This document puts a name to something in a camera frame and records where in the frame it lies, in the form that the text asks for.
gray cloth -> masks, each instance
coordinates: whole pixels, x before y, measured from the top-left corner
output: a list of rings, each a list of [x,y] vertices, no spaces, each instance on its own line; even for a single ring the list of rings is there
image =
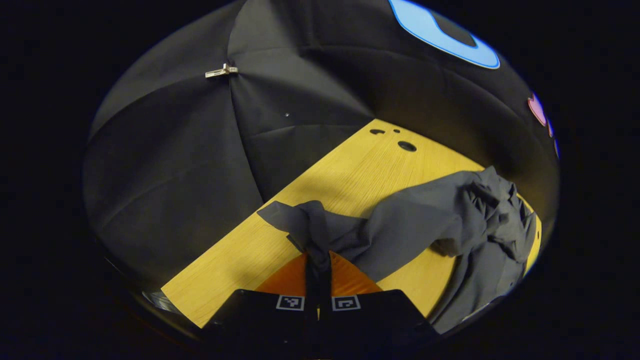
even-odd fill
[[[428,316],[440,333],[498,296],[522,277],[536,232],[535,214],[516,186],[493,167],[457,172],[382,200],[369,219],[325,211],[319,201],[295,207],[274,201],[258,214],[289,233],[317,266],[332,250],[380,281],[424,249],[458,257],[451,280]]]

crumpled fabric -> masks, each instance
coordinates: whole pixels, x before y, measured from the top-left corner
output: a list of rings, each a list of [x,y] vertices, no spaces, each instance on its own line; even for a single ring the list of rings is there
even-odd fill
[[[380,281],[428,247],[458,257],[440,301],[427,317],[443,333],[505,295],[522,278],[536,232],[535,213],[515,184],[493,167],[462,171],[396,192],[369,219],[324,210],[319,201],[274,201],[258,211],[321,271],[332,250]]]

dark background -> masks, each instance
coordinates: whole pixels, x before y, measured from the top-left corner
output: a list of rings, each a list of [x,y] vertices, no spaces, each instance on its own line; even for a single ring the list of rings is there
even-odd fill
[[[186,357],[112,296],[118,281],[89,240],[79,164],[90,121],[118,77],[223,3],[4,2],[10,226],[0,354]],[[636,167],[640,140],[630,2],[422,3],[496,48],[535,89],[554,125],[563,174],[554,237],[523,285],[429,357],[637,358],[632,345],[640,338],[627,307],[638,296],[637,185],[620,176]]]

metal clip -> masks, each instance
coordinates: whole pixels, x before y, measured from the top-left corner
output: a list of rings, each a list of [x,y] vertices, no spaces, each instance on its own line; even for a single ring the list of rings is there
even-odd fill
[[[237,73],[237,72],[238,72],[237,67],[231,67],[225,63],[222,65],[222,69],[205,72],[204,77],[211,78],[213,76],[229,75],[231,73]]]

wooden table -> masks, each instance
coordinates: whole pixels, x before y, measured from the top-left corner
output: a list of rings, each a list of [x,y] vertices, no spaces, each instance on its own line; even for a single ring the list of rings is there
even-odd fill
[[[372,129],[384,133],[373,134]],[[409,142],[417,150],[402,149],[399,141]],[[424,136],[376,119],[263,207],[273,200],[292,206],[320,200],[328,211],[367,218],[373,207],[392,193],[462,170],[484,168]],[[536,231],[527,271],[540,248],[542,225],[537,217],[536,228],[539,231]],[[255,289],[286,262],[300,255],[286,236],[287,233],[253,213],[166,283],[162,291],[183,314],[203,327],[234,290]],[[378,285],[384,290],[403,290],[426,316],[445,290],[453,266],[454,258],[426,249]]]

